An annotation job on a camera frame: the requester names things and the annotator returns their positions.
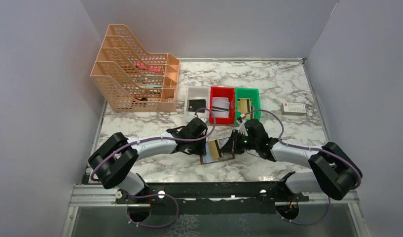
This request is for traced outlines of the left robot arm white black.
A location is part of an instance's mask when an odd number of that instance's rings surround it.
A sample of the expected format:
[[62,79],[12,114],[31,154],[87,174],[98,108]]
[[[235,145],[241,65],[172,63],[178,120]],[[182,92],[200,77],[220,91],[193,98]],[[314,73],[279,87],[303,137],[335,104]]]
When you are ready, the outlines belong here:
[[117,187],[131,196],[144,196],[148,186],[143,178],[131,172],[134,163],[144,158],[184,153],[205,154],[207,125],[193,118],[187,125],[167,129],[160,135],[147,138],[126,138],[117,132],[88,159],[93,169],[90,178],[100,181],[105,189]]

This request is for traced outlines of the brown leather card holder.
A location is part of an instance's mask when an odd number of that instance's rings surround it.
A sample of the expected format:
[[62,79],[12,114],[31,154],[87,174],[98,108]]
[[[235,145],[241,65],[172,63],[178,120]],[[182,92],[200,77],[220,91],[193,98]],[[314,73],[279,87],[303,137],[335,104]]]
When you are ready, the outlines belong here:
[[200,156],[200,164],[210,164],[235,159],[233,154],[225,154],[220,149],[227,143],[229,138],[209,141],[205,145],[206,154]]

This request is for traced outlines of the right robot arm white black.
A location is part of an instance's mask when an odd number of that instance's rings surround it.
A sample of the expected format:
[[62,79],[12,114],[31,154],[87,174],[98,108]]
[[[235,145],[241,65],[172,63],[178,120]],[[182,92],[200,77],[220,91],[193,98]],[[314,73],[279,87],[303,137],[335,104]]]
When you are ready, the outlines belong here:
[[355,189],[363,174],[345,152],[333,142],[321,147],[302,147],[283,143],[268,136],[258,119],[241,125],[245,131],[233,130],[220,151],[224,154],[243,154],[254,150],[262,159],[288,162],[310,168],[310,172],[294,173],[283,181],[290,193],[323,192],[331,199],[341,200]]

